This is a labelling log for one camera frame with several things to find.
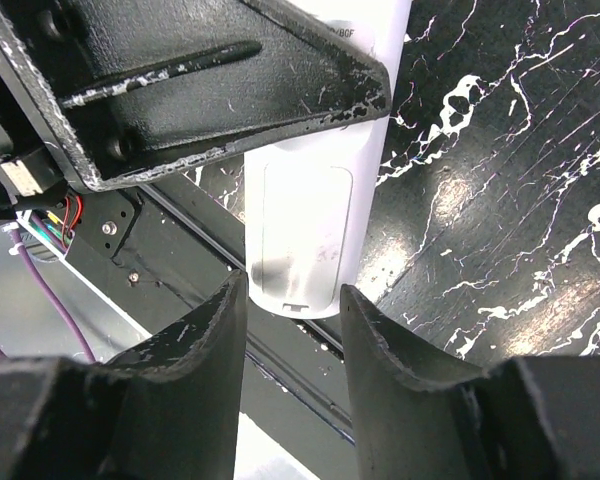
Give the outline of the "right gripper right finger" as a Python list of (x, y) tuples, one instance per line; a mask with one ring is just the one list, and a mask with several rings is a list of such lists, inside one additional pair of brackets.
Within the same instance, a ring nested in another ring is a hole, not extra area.
[(482, 369), (340, 294), (364, 479), (600, 479), (600, 356)]

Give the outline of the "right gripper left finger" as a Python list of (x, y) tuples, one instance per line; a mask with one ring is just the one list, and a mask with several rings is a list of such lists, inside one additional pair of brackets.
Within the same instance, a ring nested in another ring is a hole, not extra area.
[(246, 277), (109, 362), (0, 359), (0, 479), (230, 479)]

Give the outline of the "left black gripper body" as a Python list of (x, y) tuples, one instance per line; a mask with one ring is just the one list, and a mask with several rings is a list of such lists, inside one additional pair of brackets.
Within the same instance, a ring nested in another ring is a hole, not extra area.
[(55, 184), (100, 189), (95, 77), (95, 1), (0, 1), (0, 182), (18, 188), (1, 165), (40, 151)]

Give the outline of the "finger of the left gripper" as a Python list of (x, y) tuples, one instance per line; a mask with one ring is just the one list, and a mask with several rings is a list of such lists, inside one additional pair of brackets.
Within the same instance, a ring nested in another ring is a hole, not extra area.
[(0, 1), (0, 80), (86, 193), (391, 108), (387, 69), (287, 1)]

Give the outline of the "white remote control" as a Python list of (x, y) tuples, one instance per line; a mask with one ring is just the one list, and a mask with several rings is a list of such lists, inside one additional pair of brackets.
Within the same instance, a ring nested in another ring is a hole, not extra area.
[[(391, 111), (412, 1), (291, 3), (386, 67)], [(286, 80), (304, 90), (298, 107), (323, 113), (328, 102), (342, 109), (335, 101), (351, 98), (357, 82), (343, 73), (353, 68), (333, 60), (289, 62), (314, 77)], [(295, 319), (339, 312), (341, 285), (358, 275), (388, 123), (386, 115), (245, 154), (246, 267), (256, 305)]]

